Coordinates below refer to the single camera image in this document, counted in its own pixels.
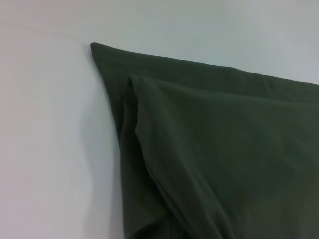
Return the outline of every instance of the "dark green fabric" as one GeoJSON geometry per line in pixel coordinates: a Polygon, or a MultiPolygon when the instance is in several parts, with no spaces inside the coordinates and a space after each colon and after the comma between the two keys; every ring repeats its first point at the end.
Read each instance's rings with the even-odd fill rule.
{"type": "Polygon", "coordinates": [[[319,237],[319,87],[91,44],[128,239],[319,237]]]}

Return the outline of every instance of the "white surface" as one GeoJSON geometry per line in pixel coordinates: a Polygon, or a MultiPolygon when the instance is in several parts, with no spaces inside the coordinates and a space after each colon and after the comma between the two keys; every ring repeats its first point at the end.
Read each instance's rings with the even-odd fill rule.
{"type": "Polygon", "coordinates": [[[123,238],[89,43],[319,83],[317,2],[0,0],[0,238],[123,238]]]}

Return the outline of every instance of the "pillowcase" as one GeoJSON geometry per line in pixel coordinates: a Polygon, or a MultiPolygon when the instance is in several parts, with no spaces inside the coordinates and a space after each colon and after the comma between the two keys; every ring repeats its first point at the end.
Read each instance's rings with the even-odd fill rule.
{"type": "Polygon", "coordinates": [[[319,87],[91,44],[128,239],[319,235],[319,87]]]}

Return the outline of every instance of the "folded fabric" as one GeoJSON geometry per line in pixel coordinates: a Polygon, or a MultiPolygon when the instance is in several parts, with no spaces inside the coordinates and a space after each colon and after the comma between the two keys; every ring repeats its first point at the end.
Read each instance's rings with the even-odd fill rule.
{"type": "Polygon", "coordinates": [[[91,44],[127,239],[319,237],[319,86],[91,44]]]}

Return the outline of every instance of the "olive green cloth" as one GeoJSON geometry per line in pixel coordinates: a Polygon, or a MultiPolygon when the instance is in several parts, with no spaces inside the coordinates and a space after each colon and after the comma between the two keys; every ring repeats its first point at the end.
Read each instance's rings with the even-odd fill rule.
{"type": "Polygon", "coordinates": [[[319,86],[91,44],[127,239],[319,237],[319,86]]]}

